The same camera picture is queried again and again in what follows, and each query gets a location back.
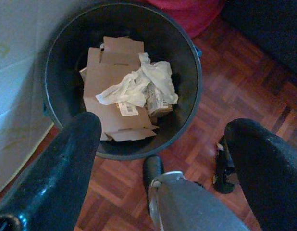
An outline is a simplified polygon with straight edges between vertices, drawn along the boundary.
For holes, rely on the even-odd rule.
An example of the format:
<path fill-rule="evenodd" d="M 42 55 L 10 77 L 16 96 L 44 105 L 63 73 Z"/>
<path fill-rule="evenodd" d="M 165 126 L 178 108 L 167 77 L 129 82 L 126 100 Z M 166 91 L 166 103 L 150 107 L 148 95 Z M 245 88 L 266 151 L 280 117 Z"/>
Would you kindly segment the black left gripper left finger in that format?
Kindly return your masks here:
<path fill-rule="evenodd" d="M 0 202 L 0 231 L 72 231 L 101 137 L 91 112 L 73 118 Z"/>

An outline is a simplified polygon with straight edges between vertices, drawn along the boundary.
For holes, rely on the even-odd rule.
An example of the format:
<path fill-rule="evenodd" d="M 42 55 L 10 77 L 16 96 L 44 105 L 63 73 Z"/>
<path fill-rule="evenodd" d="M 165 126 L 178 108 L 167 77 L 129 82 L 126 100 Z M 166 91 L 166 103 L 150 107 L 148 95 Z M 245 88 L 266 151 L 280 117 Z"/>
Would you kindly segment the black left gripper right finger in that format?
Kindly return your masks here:
<path fill-rule="evenodd" d="M 224 130 L 246 200 L 264 231 L 297 231 L 297 151 L 260 123 L 239 118 Z"/>

